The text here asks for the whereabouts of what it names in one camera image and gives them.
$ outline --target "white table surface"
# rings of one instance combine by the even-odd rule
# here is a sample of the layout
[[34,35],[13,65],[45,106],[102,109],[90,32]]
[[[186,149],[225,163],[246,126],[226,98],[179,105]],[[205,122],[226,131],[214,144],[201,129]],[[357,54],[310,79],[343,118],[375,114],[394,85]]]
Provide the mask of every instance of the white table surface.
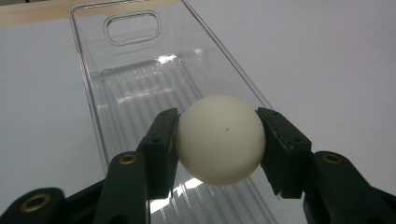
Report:
[[[271,103],[396,194],[396,2],[191,0]],[[103,178],[69,21],[0,28],[0,212],[26,191]],[[267,202],[304,223],[301,201]]]

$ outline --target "transparent plastic case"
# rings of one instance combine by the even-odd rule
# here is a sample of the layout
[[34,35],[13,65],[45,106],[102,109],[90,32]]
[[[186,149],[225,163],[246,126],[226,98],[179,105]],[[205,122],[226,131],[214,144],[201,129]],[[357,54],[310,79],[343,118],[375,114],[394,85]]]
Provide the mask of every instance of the transparent plastic case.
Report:
[[[70,19],[105,169],[135,150],[165,109],[182,113],[214,94],[269,106],[186,1],[89,4],[73,7]],[[209,186],[179,164],[174,197],[151,202],[151,222],[276,223],[259,189],[251,177]]]

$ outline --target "white ball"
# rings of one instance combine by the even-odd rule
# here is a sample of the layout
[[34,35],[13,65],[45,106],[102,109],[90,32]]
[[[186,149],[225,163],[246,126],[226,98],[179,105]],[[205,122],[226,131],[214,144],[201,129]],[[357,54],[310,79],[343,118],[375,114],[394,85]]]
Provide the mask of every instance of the white ball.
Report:
[[245,102],[226,95],[206,97],[180,117],[177,155],[197,179],[231,185],[257,168],[265,150],[262,121]]

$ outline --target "screw hole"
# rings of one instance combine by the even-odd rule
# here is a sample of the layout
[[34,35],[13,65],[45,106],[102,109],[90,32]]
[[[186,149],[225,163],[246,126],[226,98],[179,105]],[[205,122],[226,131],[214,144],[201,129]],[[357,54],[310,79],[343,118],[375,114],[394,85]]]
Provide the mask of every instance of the screw hole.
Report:
[[333,164],[339,164],[341,162],[341,159],[333,154],[325,154],[323,155],[323,160],[325,160],[326,162],[329,163],[333,163]]
[[117,215],[110,219],[109,224],[125,224],[128,223],[128,217],[125,215]]
[[123,165],[126,165],[126,164],[131,164],[131,163],[135,162],[136,160],[137,160],[136,155],[128,154],[128,155],[121,157],[119,162]]
[[21,210],[25,213],[34,212],[44,205],[50,202],[50,195],[49,194],[38,194],[36,196],[31,197],[30,199],[26,200],[22,206]]

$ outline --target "ridged plastic surface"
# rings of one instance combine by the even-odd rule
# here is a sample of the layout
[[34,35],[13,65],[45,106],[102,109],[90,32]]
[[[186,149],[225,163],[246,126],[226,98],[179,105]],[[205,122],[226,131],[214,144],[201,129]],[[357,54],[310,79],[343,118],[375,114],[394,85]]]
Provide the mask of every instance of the ridged plastic surface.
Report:
[[[108,17],[141,10],[161,18],[158,37],[125,46],[106,39]],[[71,10],[71,21],[105,169],[115,155],[135,150],[165,109],[177,107],[183,113],[214,94],[238,97],[252,107],[268,105],[183,1],[80,6]],[[151,222],[276,223],[259,190],[250,177],[232,186],[209,186],[179,164],[174,195],[151,202]]]

